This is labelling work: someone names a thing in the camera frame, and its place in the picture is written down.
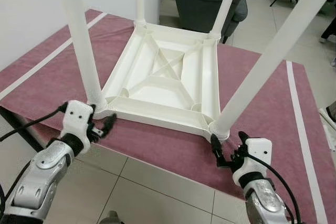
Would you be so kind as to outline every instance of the pink tablecloth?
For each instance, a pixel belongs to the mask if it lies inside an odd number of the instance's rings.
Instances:
[[[88,21],[99,12],[87,12]],[[133,22],[108,15],[90,29],[101,86],[105,84],[133,32]],[[27,72],[70,37],[65,27],[0,72],[0,90]],[[259,54],[218,45],[220,105],[223,108],[258,59]],[[293,71],[314,169],[329,223],[336,223],[336,177],[319,113],[305,69],[293,63]],[[28,119],[39,118],[67,100],[86,101],[73,46],[5,97],[0,105]],[[43,122],[45,137],[57,135],[62,115]],[[292,188],[307,223],[317,223],[305,163],[283,62],[260,90],[231,130],[224,145],[228,157],[239,143],[237,132],[266,137],[273,142],[272,165]],[[229,170],[219,170],[209,143],[200,136],[161,127],[118,120],[102,146],[138,158],[173,173],[242,198]],[[274,180],[277,193],[293,209],[282,184]]]

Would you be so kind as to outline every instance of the white tape stripe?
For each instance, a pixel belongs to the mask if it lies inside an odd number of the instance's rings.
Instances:
[[[301,144],[301,150],[303,154],[303,161],[306,167],[306,172],[308,176],[308,182],[310,186],[311,196],[313,198],[313,203],[315,207],[316,217],[318,224],[327,224],[327,215],[325,213],[322,196],[319,188],[319,184],[317,181],[313,160],[310,153],[310,148],[308,144],[308,138],[306,134],[305,125],[303,122],[303,117],[301,113],[301,107],[298,98],[298,92],[296,89],[295,79],[294,79],[294,72],[292,62],[287,61],[287,75],[288,75],[288,82],[289,82],[289,89],[290,95],[293,102],[293,109],[295,114],[295,120],[298,128],[299,139]]]
[[[91,28],[93,25],[95,25],[99,20],[104,18],[106,15],[107,15],[107,13],[101,13],[100,15],[98,15],[95,19],[93,19],[91,22],[88,23],[88,28]],[[33,74],[35,74],[38,70],[40,70],[42,67],[44,67],[48,62],[50,62],[52,59],[54,59],[60,52],[62,52],[65,48],[67,48],[71,43],[72,43],[72,38],[65,41],[55,51],[53,51],[51,54],[49,54],[41,62],[39,62],[36,66],[34,66],[32,69],[30,69],[28,72],[26,72],[23,76],[21,76],[19,79],[14,81],[11,85],[9,85],[7,88],[5,88],[2,92],[0,92],[0,101],[4,97],[6,97],[9,93],[11,93],[14,89],[16,89],[18,86],[20,86],[25,80],[27,80],[29,77],[31,77]]]

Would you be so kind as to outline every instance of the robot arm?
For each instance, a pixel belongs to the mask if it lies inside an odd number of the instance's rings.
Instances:
[[[246,156],[248,153],[270,164],[271,141],[265,138],[249,138],[244,132],[240,132],[239,137],[243,144],[231,155],[232,161],[227,162],[218,138],[212,135],[211,145],[217,158],[217,166],[231,168],[235,184],[244,190],[247,215],[252,224],[288,224],[285,203],[275,193],[271,180],[265,178],[266,167]]]
[[[104,127],[92,122],[95,106],[69,101],[63,119],[60,139],[52,139],[37,153],[8,199],[1,224],[43,223],[56,193],[74,157],[89,150],[91,142],[105,137],[113,127],[116,115],[105,120]]]

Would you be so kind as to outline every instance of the tiled floor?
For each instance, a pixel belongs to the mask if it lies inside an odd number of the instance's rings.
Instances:
[[[248,18],[227,43],[262,52],[292,9],[288,0],[272,8],[270,1],[247,0]],[[161,11],[161,23],[179,26],[174,2],[163,0]],[[318,106],[336,98],[336,72],[329,64],[335,45],[318,42],[331,18],[318,15],[287,56],[305,65]],[[0,135],[9,129],[0,117]],[[15,155],[8,151],[13,149]],[[33,155],[17,135],[1,144],[0,182],[5,191]],[[249,223],[242,200],[97,146],[68,169],[45,223],[98,223],[110,210],[126,224]]]

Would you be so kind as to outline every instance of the dark gray armchair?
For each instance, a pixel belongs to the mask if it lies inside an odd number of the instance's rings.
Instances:
[[[222,0],[176,0],[182,28],[208,33],[221,3]],[[223,43],[246,17],[246,0],[233,0],[222,29]]]

